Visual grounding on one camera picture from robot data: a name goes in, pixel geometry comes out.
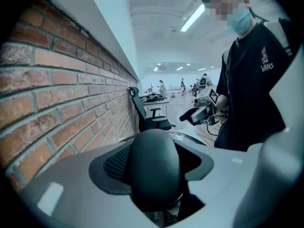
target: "face mask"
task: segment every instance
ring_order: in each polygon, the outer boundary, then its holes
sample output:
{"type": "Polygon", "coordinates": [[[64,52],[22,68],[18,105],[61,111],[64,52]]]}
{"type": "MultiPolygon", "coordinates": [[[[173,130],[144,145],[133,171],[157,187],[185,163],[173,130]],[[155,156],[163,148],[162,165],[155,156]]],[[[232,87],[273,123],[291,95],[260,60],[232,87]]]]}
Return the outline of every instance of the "face mask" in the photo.
{"type": "Polygon", "coordinates": [[[233,9],[233,14],[227,15],[226,30],[233,30],[238,35],[244,34],[247,30],[249,30],[250,18],[251,13],[249,9],[233,9]]]}

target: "chair backrest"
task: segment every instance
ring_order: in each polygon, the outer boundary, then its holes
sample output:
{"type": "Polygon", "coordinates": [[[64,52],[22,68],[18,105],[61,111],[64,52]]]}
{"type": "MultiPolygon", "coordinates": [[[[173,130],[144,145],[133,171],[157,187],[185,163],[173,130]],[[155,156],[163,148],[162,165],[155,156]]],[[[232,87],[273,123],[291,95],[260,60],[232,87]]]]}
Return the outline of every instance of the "chair backrest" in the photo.
{"type": "Polygon", "coordinates": [[[143,104],[141,102],[141,99],[138,95],[139,90],[136,87],[129,87],[129,94],[132,98],[133,104],[135,106],[135,109],[137,111],[137,114],[139,116],[139,131],[143,132],[146,127],[146,111],[143,107],[143,104]]]}

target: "chair headrest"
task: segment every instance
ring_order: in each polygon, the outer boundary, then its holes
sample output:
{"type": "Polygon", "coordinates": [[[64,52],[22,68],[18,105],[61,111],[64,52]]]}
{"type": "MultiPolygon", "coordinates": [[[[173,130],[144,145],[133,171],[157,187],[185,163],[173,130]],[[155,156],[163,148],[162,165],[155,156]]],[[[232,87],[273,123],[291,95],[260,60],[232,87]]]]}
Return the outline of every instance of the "chair headrest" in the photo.
{"type": "Polygon", "coordinates": [[[136,87],[129,87],[129,94],[132,97],[135,97],[136,95],[138,95],[139,93],[139,89],[136,87]]]}

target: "fluorescent light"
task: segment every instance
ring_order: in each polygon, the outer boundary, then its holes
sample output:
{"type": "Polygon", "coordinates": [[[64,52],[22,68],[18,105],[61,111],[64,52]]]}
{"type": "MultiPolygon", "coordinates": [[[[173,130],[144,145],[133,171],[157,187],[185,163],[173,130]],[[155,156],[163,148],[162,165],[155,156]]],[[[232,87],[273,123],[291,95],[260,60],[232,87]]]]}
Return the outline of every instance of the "fluorescent light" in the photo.
{"type": "Polygon", "coordinates": [[[200,5],[199,8],[192,14],[192,16],[187,20],[184,26],[181,28],[181,32],[186,32],[187,29],[196,21],[196,19],[205,11],[204,4],[200,5]]]}

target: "black office chair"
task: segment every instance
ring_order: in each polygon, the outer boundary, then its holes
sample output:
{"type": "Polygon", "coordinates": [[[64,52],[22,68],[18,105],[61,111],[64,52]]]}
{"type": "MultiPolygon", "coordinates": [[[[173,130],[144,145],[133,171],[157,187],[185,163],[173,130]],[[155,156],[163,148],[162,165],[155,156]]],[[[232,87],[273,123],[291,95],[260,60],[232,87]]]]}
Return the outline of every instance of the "black office chair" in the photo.
{"type": "Polygon", "coordinates": [[[157,110],[160,110],[160,108],[154,108],[150,111],[153,112],[152,117],[146,118],[146,111],[143,107],[143,104],[141,103],[141,99],[138,95],[139,90],[136,87],[129,87],[129,94],[132,98],[132,101],[134,103],[135,109],[137,110],[138,116],[139,116],[139,126],[138,129],[140,132],[143,132],[148,129],[163,129],[163,130],[170,130],[171,124],[168,121],[168,118],[165,116],[155,116],[155,112],[157,110]]]}

